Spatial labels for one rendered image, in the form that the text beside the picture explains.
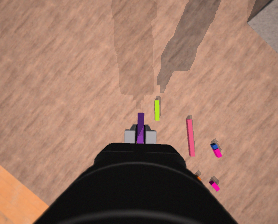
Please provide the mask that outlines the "pink rod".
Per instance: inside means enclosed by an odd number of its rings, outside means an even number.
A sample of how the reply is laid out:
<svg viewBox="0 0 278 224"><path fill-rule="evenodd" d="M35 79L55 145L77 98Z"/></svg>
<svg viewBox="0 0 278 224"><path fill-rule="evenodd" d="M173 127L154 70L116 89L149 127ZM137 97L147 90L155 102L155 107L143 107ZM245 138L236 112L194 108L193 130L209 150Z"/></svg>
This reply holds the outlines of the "pink rod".
<svg viewBox="0 0 278 224"><path fill-rule="evenodd" d="M192 119L186 119L189 155L195 156Z"/></svg>

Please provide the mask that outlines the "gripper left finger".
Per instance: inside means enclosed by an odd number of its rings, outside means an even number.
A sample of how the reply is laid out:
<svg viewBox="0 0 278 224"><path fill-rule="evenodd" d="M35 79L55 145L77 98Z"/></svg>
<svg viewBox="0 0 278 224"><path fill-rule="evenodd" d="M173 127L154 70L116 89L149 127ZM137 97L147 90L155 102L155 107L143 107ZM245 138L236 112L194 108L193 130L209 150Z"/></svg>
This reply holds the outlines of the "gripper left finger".
<svg viewBox="0 0 278 224"><path fill-rule="evenodd" d="M130 129L124 131L124 143L137 143L138 124L133 124Z"/></svg>

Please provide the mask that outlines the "short magenta rod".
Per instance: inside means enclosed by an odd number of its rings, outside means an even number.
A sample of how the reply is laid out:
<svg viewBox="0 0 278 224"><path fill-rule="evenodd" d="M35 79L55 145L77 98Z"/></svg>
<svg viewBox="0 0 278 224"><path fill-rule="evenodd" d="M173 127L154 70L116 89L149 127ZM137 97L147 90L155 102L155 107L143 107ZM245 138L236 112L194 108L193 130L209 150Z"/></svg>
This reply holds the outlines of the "short magenta rod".
<svg viewBox="0 0 278 224"><path fill-rule="evenodd" d="M218 191L218 190L220 189L220 188L216 185L216 183L215 183L213 180L211 180L209 183L212 185L212 187L213 187L216 191Z"/></svg>
<svg viewBox="0 0 278 224"><path fill-rule="evenodd" d="M222 154L221 154L221 152L220 152L220 150L218 148L217 149L213 149L213 152L214 152L216 157L218 157L218 158L222 157Z"/></svg>

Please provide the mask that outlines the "small blue block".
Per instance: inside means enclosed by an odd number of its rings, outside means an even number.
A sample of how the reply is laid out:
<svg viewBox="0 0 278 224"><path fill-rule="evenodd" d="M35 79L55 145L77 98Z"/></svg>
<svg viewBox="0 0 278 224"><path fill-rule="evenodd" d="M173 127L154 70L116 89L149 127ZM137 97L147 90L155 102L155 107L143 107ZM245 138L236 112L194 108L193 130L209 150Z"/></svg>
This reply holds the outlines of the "small blue block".
<svg viewBox="0 0 278 224"><path fill-rule="evenodd" d="M217 148L218 148L217 144L215 144L215 143L212 143L212 144L210 144L210 145L211 145L211 147L212 147L213 149L217 149Z"/></svg>

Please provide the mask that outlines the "purple rod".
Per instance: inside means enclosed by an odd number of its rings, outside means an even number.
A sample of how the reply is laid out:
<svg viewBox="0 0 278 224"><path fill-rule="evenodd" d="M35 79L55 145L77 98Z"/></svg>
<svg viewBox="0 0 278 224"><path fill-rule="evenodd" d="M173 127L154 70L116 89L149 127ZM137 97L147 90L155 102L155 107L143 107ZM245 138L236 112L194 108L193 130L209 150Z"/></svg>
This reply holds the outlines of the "purple rod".
<svg viewBox="0 0 278 224"><path fill-rule="evenodd" d="M143 144L144 134L144 113L138 113L137 143Z"/></svg>

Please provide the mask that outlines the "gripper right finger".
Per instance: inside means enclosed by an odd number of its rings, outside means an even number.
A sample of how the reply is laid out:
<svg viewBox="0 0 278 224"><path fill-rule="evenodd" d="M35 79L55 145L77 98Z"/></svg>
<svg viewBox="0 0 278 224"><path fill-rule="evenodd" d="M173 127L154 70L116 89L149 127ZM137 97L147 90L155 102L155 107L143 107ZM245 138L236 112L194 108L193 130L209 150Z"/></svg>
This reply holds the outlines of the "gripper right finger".
<svg viewBox="0 0 278 224"><path fill-rule="evenodd" d="M144 144L156 144L156 137L157 137L156 130L151 130L149 125L144 124L144 134L143 134Z"/></svg>

